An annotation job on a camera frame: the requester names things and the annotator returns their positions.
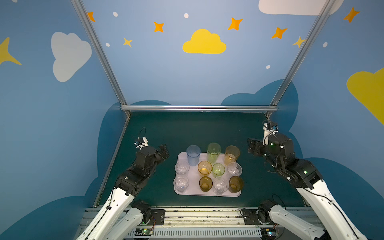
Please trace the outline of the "clear faceted glass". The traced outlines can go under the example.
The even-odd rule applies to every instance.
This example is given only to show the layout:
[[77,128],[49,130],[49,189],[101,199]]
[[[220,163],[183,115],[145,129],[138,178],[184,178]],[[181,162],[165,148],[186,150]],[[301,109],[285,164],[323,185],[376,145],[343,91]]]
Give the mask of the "clear faceted glass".
[[184,175],[176,176],[174,179],[174,189],[176,192],[183,193],[189,187],[189,179]]
[[178,162],[175,165],[175,171],[177,175],[185,175],[189,172],[190,165],[186,162]]
[[230,163],[227,166],[227,172],[231,176],[238,176],[239,177],[242,174],[243,169],[242,169],[240,164],[234,162],[234,163]]
[[213,189],[216,195],[222,195],[229,188],[229,180],[224,177],[215,178],[213,181]]

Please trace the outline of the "tall orange glass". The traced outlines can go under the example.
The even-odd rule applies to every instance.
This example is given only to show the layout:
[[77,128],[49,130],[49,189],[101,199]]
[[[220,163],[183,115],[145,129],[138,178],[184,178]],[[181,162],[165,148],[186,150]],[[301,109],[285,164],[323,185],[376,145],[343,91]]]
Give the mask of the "tall orange glass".
[[238,147],[233,145],[228,146],[225,150],[224,164],[228,166],[229,164],[236,162],[240,154],[241,154],[241,151]]

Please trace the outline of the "tall clear bluish glass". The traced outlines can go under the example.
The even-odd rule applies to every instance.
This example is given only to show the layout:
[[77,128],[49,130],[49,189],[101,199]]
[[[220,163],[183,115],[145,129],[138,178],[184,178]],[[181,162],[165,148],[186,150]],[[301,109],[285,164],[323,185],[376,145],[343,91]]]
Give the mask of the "tall clear bluish glass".
[[189,165],[192,167],[197,166],[200,161],[200,147],[197,145],[190,145],[188,146],[186,153]]

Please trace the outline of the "dark amber textured glass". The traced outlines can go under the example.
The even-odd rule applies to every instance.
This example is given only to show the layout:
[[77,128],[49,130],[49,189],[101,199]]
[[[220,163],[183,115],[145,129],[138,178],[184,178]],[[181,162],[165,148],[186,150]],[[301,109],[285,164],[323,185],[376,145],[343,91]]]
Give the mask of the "dark amber textured glass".
[[210,177],[204,176],[199,180],[199,187],[201,191],[208,192],[213,186],[213,181]]
[[229,179],[229,191],[231,193],[238,193],[244,188],[244,180],[239,176],[232,176]]

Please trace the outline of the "tall green glass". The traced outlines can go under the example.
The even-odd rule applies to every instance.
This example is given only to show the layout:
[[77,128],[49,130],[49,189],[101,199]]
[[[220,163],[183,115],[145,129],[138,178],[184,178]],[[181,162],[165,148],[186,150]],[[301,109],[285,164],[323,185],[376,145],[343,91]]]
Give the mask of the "tall green glass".
[[210,143],[207,147],[207,160],[214,164],[221,154],[221,146],[218,143]]

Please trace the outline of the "small green glass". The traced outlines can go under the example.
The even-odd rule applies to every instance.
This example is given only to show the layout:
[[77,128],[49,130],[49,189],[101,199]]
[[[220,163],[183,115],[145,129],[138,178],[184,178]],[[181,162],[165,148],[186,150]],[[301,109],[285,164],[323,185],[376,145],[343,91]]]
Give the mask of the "small green glass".
[[223,164],[215,163],[213,165],[212,173],[215,178],[223,176],[225,172],[226,172],[226,168]]

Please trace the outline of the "orange short glass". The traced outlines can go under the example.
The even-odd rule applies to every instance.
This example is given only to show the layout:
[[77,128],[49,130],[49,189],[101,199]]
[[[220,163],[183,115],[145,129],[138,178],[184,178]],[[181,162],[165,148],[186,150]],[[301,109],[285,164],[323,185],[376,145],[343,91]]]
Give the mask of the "orange short glass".
[[201,161],[198,164],[198,171],[201,175],[209,175],[212,172],[213,166],[209,161]]

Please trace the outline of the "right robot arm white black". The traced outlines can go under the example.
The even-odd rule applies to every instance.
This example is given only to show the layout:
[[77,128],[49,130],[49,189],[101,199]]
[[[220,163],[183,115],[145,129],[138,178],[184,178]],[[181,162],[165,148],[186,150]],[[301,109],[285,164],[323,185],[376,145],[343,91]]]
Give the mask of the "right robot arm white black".
[[259,205],[257,214],[261,224],[280,225],[302,240],[366,239],[332,196],[314,164],[296,157],[290,138],[271,132],[262,140],[248,139],[248,152],[265,158],[309,203],[323,227],[314,226],[289,213],[273,200],[266,200]]

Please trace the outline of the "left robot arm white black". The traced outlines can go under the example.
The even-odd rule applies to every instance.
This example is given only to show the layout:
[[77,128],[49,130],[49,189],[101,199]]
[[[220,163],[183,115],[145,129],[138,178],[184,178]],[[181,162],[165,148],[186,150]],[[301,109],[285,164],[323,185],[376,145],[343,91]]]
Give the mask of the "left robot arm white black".
[[133,164],[118,177],[102,209],[77,239],[122,240],[134,228],[147,223],[151,206],[134,199],[154,175],[156,167],[169,156],[166,145],[139,149]]

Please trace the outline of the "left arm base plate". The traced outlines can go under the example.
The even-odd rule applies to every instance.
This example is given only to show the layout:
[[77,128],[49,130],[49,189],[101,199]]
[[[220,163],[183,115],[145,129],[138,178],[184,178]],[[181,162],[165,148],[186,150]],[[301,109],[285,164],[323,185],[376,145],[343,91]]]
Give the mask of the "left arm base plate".
[[165,221],[164,209],[152,209],[151,212],[146,212],[141,223],[142,226],[163,226]]

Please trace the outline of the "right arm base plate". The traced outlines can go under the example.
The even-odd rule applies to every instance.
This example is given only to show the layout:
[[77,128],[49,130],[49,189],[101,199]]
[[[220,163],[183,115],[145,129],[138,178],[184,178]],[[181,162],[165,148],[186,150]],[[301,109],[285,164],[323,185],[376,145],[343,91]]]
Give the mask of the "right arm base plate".
[[246,225],[269,225],[271,220],[265,210],[259,209],[241,209],[241,216]]

